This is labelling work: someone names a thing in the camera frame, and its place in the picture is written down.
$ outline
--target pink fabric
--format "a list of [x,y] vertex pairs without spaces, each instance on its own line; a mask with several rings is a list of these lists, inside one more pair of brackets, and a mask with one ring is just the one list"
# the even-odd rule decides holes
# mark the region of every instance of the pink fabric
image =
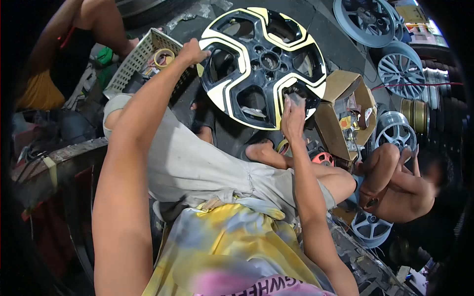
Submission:
[[312,295],[312,296],[335,296],[328,291],[323,291],[317,286],[304,283],[295,278],[275,274],[266,278],[259,279],[253,286],[239,293],[228,296],[276,296],[276,295]]

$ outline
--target hand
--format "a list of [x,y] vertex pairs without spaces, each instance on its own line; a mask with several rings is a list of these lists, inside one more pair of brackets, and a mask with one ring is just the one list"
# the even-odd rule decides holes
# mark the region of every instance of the hand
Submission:
[[181,51],[179,52],[178,57],[184,59],[188,66],[193,67],[193,65],[202,62],[205,58],[210,56],[210,51],[203,51],[199,47],[199,42],[196,38],[191,39],[189,42],[186,42]]
[[413,151],[411,152],[411,156],[412,156],[413,158],[417,158],[417,157],[418,157],[418,152],[419,152],[419,144],[416,144],[416,148],[415,148],[415,150],[413,150]]
[[291,96],[287,94],[284,96],[285,106],[280,129],[291,145],[296,141],[303,140],[306,101],[296,93],[291,94]]

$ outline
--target red wire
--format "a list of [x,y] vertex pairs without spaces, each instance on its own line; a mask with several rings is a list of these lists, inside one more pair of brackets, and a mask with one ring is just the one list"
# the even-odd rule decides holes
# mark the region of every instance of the red wire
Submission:
[[380,85],[377,87],[374,87],[371,90],[376,90],[380,89],[382,87],[390,87],[390,86],[406,86],[406,85],[426,85],[426,86],[437,86],[437,85],[445,85],[445,84],[451,84],[451,85],[464,85],[460,82],[446,82],[446,83],[435,83],[435,84],[427,84],[427,83],[407,83],[407,84],[390,84],[390,85]]

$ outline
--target center bore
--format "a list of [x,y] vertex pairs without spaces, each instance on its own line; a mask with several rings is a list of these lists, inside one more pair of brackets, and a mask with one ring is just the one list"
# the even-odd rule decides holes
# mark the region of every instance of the center bore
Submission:
[[264,53],[261,60],[262,65],[269,70],[275,70],[280,65],[280,58],[273,52]]

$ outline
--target yellow masking tape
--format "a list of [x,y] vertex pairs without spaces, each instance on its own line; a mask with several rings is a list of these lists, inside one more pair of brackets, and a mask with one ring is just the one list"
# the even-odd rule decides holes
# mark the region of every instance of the yellow masking tape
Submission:
[[49,169],[49,176],[51,177],[51,183],[55,191],[58,188],[58,176],[56,172],[56,162],[54,162],[49,156],[43,158],[43,162]]

